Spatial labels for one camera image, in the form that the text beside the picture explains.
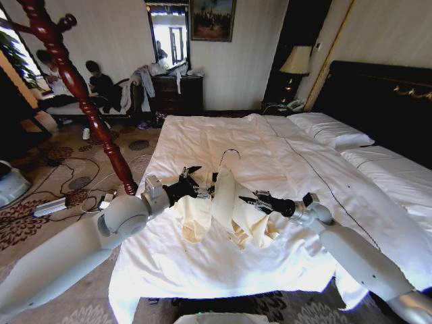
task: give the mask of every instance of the white pillow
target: white pillow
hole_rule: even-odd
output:
[[[341,155],[432,235],[431,170],[381,146],[346,150]]]
[[[323,113],[299,113],[288,118],[316,141],[338,151],[368,146],[375,142],[365,133]]]

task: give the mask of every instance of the picture frame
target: picture frame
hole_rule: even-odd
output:
[[[192,41],[231,42],[236,0],[190,0]]]

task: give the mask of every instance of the lampshade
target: lampshade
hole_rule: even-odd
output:
[[[308,74],[311,46],[294,46],[290,56],[281,67],[280,72],[291,74]]]

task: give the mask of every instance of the black headboard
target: black headboard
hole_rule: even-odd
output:
[[[432,69],[334,61],[312,111],[432,169]]]

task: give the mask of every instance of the patterned carpet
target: patterned carpet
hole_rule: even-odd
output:
[[[98,181],[113,172],[100,143],[94,138],[81,139],[82,126],[72,124],[13,161],[33,183],[31,189],[14,205],[0,209],[0,281],[16,261],[57,232],[88,217],[80,210],[88,194],[85,210],[92,209],[108,190],[124,194],[115,176]],[[114,126],[111,130],[126,161],[139,155],[151,155],[160,130],[138,130]],[[134,179],[139,182],[150,156],[131,163]],[[33,208],[41,203],[66,196],[68,208],[52,215],[33,218]],[[111,324],[117,323],[108,302],[108,285],[118,249],[101,266],[51,302],[28,310],[10,324]],[[179,316],[198,312],[254,313],[267,315],[270,321],[294,324],[398,323],[386,317],[371,297],[350,312],[340,311],[344,303],[334,283],[320,294],[315,292],[271,292],[239,298],[216,300],[143,298],[134,323],[171,324]]]

